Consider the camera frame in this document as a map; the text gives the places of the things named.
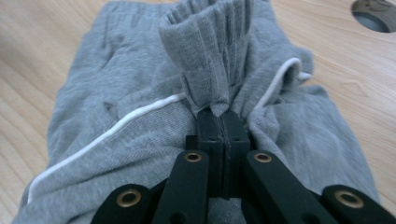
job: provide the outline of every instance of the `gray sweatpants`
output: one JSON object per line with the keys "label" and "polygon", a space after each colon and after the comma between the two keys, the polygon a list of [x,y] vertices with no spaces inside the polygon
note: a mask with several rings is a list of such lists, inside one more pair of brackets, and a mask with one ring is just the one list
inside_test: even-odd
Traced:
{"label": "gray sweatpants", "polygon": [[[48,131],[49,165],[13,223],[89,223],[115,188],[169,176],[198,111],[227,109],[259,149],[314,192],[344,184],[375,200],[360,146],[265,0],[108,3],[84,36]],[[213,199],[210,223],[243,223],[239,201]]]}

